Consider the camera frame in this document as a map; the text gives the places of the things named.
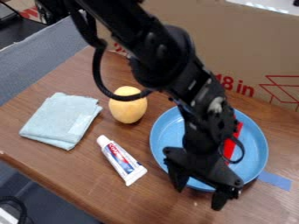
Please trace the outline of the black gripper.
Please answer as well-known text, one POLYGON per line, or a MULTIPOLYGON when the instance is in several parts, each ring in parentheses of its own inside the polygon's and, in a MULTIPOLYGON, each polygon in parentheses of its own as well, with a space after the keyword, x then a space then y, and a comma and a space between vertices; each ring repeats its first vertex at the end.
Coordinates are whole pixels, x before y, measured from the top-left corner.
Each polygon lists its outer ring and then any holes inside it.
POLYGON ((174 190, 180 193, 189 178, 194 178, 214 188, 210 208, 218 211, 228 200, 238 197, 244 182, 225 164, 222 153, 216 150, 208 155, 196 155, 182 148, 162 149, 164 164, 174 190))

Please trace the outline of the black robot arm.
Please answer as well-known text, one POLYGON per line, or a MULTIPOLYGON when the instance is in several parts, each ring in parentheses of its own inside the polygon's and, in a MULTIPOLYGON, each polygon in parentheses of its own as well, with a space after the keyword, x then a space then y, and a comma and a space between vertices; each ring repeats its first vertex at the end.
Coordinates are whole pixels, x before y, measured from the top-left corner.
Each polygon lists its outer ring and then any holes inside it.
POLYGON ((164 25, 140 7, 144 0, 64 0, 80 35, 94 47, 92 73, 97 88, 109 98, 128 102, 165 92, 184 121, 181 147, 162 149, 173 188, 181 190, 194 178, 214 188, 210 208, 218 211, 240 195, 244 182, 228 168, 224 141, 234 140, 238 121, 226 102, 224 88, 201 64, 188 33, 164 25), (100 61, 106 42, 96 34, 96 22, 129 53, 129 66, 144 91, 118 96, 104 87, 100 61))

